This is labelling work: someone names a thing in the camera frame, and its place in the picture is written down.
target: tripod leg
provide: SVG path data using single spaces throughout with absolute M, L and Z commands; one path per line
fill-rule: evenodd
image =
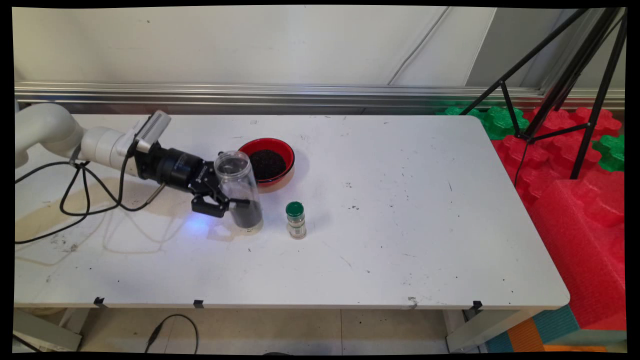
M 622 47 L 625 45 L 625 39 L 627 38 L 627 9 L 625 9 L 624 15 L 622 15 L 622 23 L 620 24 L 620 29 L 618 30 L 618 36 L 616 37 L 616 42 L 613 45 L 613 49 L 611 50 L 611 55 L 609 56 L 609 62 L 607 63 L 607 68 L 604 70 L 604 75 L 602 76 L 602 82 L 600 83 L 600 88 L 598 89 L 598 95 L 596 95 L 596 100 L 593 103 L 593 109 L 591 109 L 591 116 L 589 117 L 589 126 L 584 132 L 584 136 L 582 137 L 582 143 L 580 144 L 580 149 L 578 150 L 578 155 L 575 159 L 575 163 L 573 164 L 573 171 L 571 172 L 571 179 L 577 179 L 580 174 L 580 168 L 582 168 L 582 162 L 584 161 L 584 156 L 587 153 L 587 149 L 589 148 L 589 142 L 591 141 L 591 135 L 593 134 L 593 130 L 596 127 L 596 122 L 598 121 L 598 115 L 600 114 L 600 110 L 602 109 L 602 103 L 604 102 L 604 97 L 607 95 L 607 90 L 609 89 L 609 84 L 611 84 L 611 78 L 613 78 L 613 72 L 616 70 L 616 65 L 618 64 L 618 60 L 620 59 L 620 54 L 622 53 Z
M 540 50 L 544 49 L 551 41 L 553 41 L 558 35 L 560 35 L 566 28 L 568 28 L 574 21 L 576 21 L 583 13 L 585 13 L 587 9 L 578 9 L 571 16 L 569 16 L 560 26 L 558 26 L 555 30 L 551 32 L 551 34 L 547 35 L 544 40 L 540 42 L 536 47 L 531 49 L 528 54 L 526 54 L 520 61 L 516 63 L 516 65 L 512 66 L 507 72 L 504 73 L 496 82 L 494 82 L 488 89 L 486 89 L 482 95 L 480 95 L 474 102 L 472 102 L 466 109 L 464 109 L 460 115 L 468 114 L 471 109 L 475 108 L 482 100 L 484 100 L 487 96 L 491 95 L 491 93 L 500 86 L 500 81 L 506 81 L 511 75 L 513 75 L 516 71 L 518 71 L 522 65 L 526 64 L 529 60 L 531 60 L 536 54 L 540 52 Z
M 566 98 L 569 96 L 571 89 L 575 86 L 576 82 L 578 82 L 578 77 L 582 74 L 582 71 L 584 71 L 584 68 L 587 67 L 587 65 L 589 65 L 589 62 L 591 62 L 591 59 L 593 59 L 593 56 L 598 52 L 598 50 L 600 50 L 600 47 L 602 46 L 602 44 L 605 42 L 605 40 L 607 40 L 607 38 L 609 37 L 609 34 L 613 32 L 613 30 L 620 23 L 621 20 L 622 20 L 622 17 L 620 17 L 618 21 L 616 21 L 616 23 L 607 32 L 607 34 L 604 35 L 604 37 L 602 37 L 595 51 L 591 52 L 591 54 L 582 61 L 582 63 L 579 66 L 579 70 L 575 74 L 573 81 L 571 81 L 571 85 L 564 91 L 564 93 L 562 94 L 562 96 L 560 96 L 560 99 L 556 103 L 556 107 L 554 108 L 555 111 L 558 111 L 560 110 L 560 108 L 562 108 L 562 105 L 564 104 Z
M 596 24 L 593 26 L 593 29 L 589 32 L 589 35 L 587 35 L 587 38 L 584 39 L 584 42 L 571 59 L 569 65 L 567 65 L 554 87 L 547 94 L 547 98 L 540 106 L 538 113 L 525 130 L 525 137 L 531 138 L 538 132 L 538 129 L 547 117 L 551 107 L 558 102 L 560 96 L 562 96 L 568 88 L 568 85 L 576 79 L 575 74 L 578 70 L 581 70 L 580 66 L 583 63 L 584 58 L 590 58 L 591 54 L 598 49 L 600 41 L 606 34 L 606 31 L 611 27 L 611 24 L 613 24 L 619 10 L 620 8 L 606 8 L 604 10 Z

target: gray cable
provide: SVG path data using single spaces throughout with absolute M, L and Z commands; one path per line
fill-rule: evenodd
M 418 46 L 415 47 L 415 49 L 413 49 L 413 51 L 411 52 L 411 54 L 409 54 L 409 56 L 406 57 L 406 59 L 404 59 L 404 61 L 402 62 L 402 64 L 400 65 L 400 67 L 396 70 L 396 73 L 391 77 L 391 80 L 389 80 L 389 82 L 387 83 L 387 85 L 391 85 L 391 83 L 394 82 L 394 80 L 396 79 L 396 76 L 398 76 L 398 74 L 400 73 L 400 70 L 403 69 L 404 65 L 406 64 L 406 62 L 409 61 L 409 59 L 413 56 L 413 54 L 415 54 L 416 51 L 418 51 L 418 49 L 420 49 L 420 46 L 422 46 L 422 44 L 424 43 L 425 40 L 427 40 L 427 37 L 429 37 L 429 35 L 433 32 L 433 30 L 436 28 L 436 26 L 438 25 L 438 23 L 440 23 L 440 20 L 442 20 L 442 17 L 444 17 L 444 15 L 449 11 L 449 8 L 451 6 L 447 6 L 446 8 L 444 8 L 444 10 L 442 11 L 442 13 L 440 14 L 440 16 L 438 17 L 438 19 L 436 20 L 436 22 L 433 23 L 433 25 L 431 25 L 431 27 L 429 28 L 429 31 L 427 31 L 426 34 L 424 34 L 424 37 L 422 38 L 422 40 L 420 41 L 420 43 L 418 44 Z

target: clear plastic jar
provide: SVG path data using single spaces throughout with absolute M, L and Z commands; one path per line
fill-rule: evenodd
M 249 204 L 231 202 L 229 212 L 238 227 L 252 232 L 262 221 L 262 208 L 249 157 L 243 152 L 227 151 L 218 156 L 213 167 L 227 197 L 249 200 Z
M 302 239 L 307 234 L 307 227 L 305 226 L 305 208 L 298 201 L 292 201 L 288 203 L 286 209 L 287 228 L 289 234 L 296 239 Z

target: floor tile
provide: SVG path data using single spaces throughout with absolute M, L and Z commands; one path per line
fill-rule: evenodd
M 183 309 L 198 326 L 198 354 L 340 355 L 340 310 Z M 176 318 L 166 353 L 191 354 L 195 333 Z
M 342 310 L 344 355 L 446 354 L 441 311 Z

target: tripod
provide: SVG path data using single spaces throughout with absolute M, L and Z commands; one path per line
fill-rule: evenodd
M 566 129 L 554 131 L 549 134 L 535 136 L 536 132 L 538 132 L 538 129 L 547 117 L 549 111 L 553 107 L 555 107 L 556 111 L 560 109 L 567 96 L 571 92 L 571 89 L 578 80 L 578 77 L 580 76 L 580 74 L 582 74 L 584 68 L 591 61 L 607 36 L 613 31 L 617 23 L 613 26 L 611 25 L 614 23 L 614 19 L 620 12 L 621 8 L 606 8 L 603 11 L 600 18 L 596 21 L 596 24 L 593 26 L 593 28 L 583 41 L 582 45 L 573 56 L 571 62 L 567 65 L 566 69 L 563 71 L 554 86 L 551 88 L 551 91 L 547 94 L 545 100 L 540 106 L 540 109 L 538 110 L 538 113 L 535 115 L 533 120 L 531 120 L 531 123 L 524 131 L 521 131 L 520 127 L 518 126 L 516 115 L 513 111 L 513 105 L 511 103 L 511 99 L 509 98 L 507 85 L 504 82 L 509 79 L 516 71 L 518 71 L 518 69 L 520 69 L 524 64 L 526 64 L 529 60 L 536 56 L 536 54 L 538 54 L 545 46 L 547 46 L 558 35 L 560 35 L 566 28 L 573 24 L 573 22 L 575 22 L 587 10 L 588 9 L 576 10 L 575 13 L 573 13 L 560 26 L 558 26 L 549 35 L 547 35 L 547 37 L 542 40 L 540 44 L 529 51 L 529 53 L 527 53 L 520 61 L 518 61 L 513 67 L 511 67 L 504 75 L 499 77 L 496 82 L 494 82 L 486 91 L 482 93 L 482 95 L 480 95 L 474 102 L 472 102 L 469 106 L 467 106 L 466 109 L 464 109 L 460 113 L 460 115 L 466 115 L 469 111 L 471 111 L 471 109 L 480 104 L 482 100 L 489 96 L 499 86 L 502 89 L 502 94 L 504 95 L 505 102 L 507 103 L 507 109 L 509 110 L 511 121 L 513 122 L 515 136 L 517 138 L 525 140 L 527 142 L 527 146 L 544 138 L 550 138 L 552 136 L 586 129 L 584 132 L 584 136 L 582 137 L 582 142 L 580 143 L 578 155 L 575 159 L 575 163 L 573 164 L 573 170 L 571 172 L 570 179 L 577 179 L 578 175 L 580 174 L 580 168 L 582 167 L 584 156 L 587 153 L 589 142 L 591 141 L 591 135 L 593 134 L 593 130 L 595 129 L 600 110 L 602 109 L 604 97 L 607 94 L 609 85 L 611 84 L 613 72 L 616 70 L 616 64 L 618 63 L 620 53 L 622 52 L 622 47 L 624 46 L 625 39 L 627 37 L 627 9 L 625 8 L 624 14 L 618 21 L 621 23 L 620 28 L 618 29 L 618 35 L 613 45 L 613 49 L 611 50 L 611 55 L 609 56 L 609 61 L 607 62 L 607 67 L 605 68 L 604 75 L 602 76 L 602 81 L 600 82 L 600 87 L 598 88 L 598 93 L 596 95 L 595 102 L 593 103 L 593 109 L 591 110 L 589 121 L 586 124 L 580 124 L 568 127 Z M 522 156 L 523 162 L 526 151 L 527 148 L 525 147 L 525 152 Z

